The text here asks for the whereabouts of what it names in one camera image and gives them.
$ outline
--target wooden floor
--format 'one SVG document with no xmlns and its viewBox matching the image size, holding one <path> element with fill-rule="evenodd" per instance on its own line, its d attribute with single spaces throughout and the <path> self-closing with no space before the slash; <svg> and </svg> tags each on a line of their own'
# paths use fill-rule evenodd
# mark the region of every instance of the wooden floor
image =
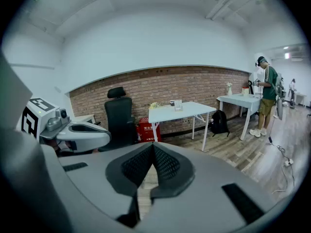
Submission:
<svg viewBox="0 0 311 233">
<path fill-rule="evenodd" d="M 288 187 L 286 192 L 275 192 L 272 196 L 278 202 L 299 186 L 304 178 L 308 167 L 308 158 L 311 146 L 311 116 L 307 118 L 310 109 L 297 106 L 294 110 L 285 107 L 283 109 L 283 120 L 271 117 L 267 136 L 256 138 L 249 134 L 249 129 L 254 129 L 258 123 L 258 116 L 253 115 L 250 119 L 248 130 L 243 141 L 240 136 L 243 131 L 246 116 L 233 119 L 228 122 L 230 135 L 213 133 L 208 130 L 205 153 L 218 157 L 240 170 L 245 175 L 256 181 L 268 193 L 286 188 L 286 179 L 282 169 L 287 176 Z M 285 149 L 285 155 L 293 159 L 294 182 L 292 170 L 285 167 L 281 152 L 269 143 L 271 138 L 274 145 L 280 145 Z M 191 134 L 166 138 L 163 142 L 181 146 L 189 151 L 201 151 L 204 131 L 196 132 L 194 140 Z M 157 186 L 156 170 L 152 166 L 138 190 L 138 204 L 141 218 L 150 210 L 150 190 Z"/>
</svg>

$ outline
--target white vase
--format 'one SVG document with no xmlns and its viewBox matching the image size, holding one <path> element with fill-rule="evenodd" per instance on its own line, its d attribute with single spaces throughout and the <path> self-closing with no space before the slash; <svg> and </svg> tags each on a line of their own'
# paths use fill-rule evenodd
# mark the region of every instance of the white vase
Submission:
<svg viewBox="0 0 311 233">
<path fill-rule="evenodd" d="M 231 87 L 228 87 L 228 95 L 232 95 L 232 90 L 231 90 Z"/>
</svg>

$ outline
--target green shirt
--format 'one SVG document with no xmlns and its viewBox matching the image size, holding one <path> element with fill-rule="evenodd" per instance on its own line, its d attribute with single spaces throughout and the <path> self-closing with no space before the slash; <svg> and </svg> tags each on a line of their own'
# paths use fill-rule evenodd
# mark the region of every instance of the green shirt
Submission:
<svg viewBox="0 0 311 233">
<path fill-rule="evenodd" d="M 271 84 L 270 87 L 264 87 L 263 92 L 262 92 L 262 97 L 264 99 L 270 99 L 270 100 L 275 100 L 276 99 L 276 91 L 273 88 L 272 84 L 275 86 L 276 85 L 276 78 L 277 78 L 277 73 L 274 70 L 272 66 L 268 66 L 265 69 L 265 82 L 268 82 Z"/>
</svg>

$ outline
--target white sneakers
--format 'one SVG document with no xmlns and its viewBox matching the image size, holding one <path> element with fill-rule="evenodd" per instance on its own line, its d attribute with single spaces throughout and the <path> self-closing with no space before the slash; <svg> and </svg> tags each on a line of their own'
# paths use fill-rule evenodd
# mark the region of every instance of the white sneakers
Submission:
<svg viewBox="0 0 311 233">
<path fill-rule="evenodd" d="M 255 130 L 250 130 L 249 133 L 257 138 L 260 137 L 260 135 L 267 135 L 267 130 L 265 128 L 262 128 L 261 130 L 255 129 Z"/>
</svg>

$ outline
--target brick wall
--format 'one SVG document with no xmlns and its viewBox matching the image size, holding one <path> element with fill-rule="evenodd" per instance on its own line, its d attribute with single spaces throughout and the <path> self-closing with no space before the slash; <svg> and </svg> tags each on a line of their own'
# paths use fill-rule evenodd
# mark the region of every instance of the brick wall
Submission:
<svg viewBox="0 0 311 233">
<path fill-rule="evenodd" d="M 161 105 L 170 100 L 194 101 L 219 109 L 218 96 L 226 95 L 226 83 L 232 83 L 232 93 L 240 93 L 247 85 L 249 74 L 217 67 L 162 67 L 134 71 L 102 79 L 70 92 L 75 116 L 94 114 L 95 120 L 108 129 L 104 103 L 109 100 L 107 92 L 123 86 L 126 96 L 133 100 L 136 121 L 148 116 L 152 102 Z M 239 107 L 224 103 L 227 118 L 239 114 Z M 196 120 L 195 127 L 204 124 Z M 183 118 L 160 124 L 161 133 L 192 129 L 192 119 Z"/>
</svg>

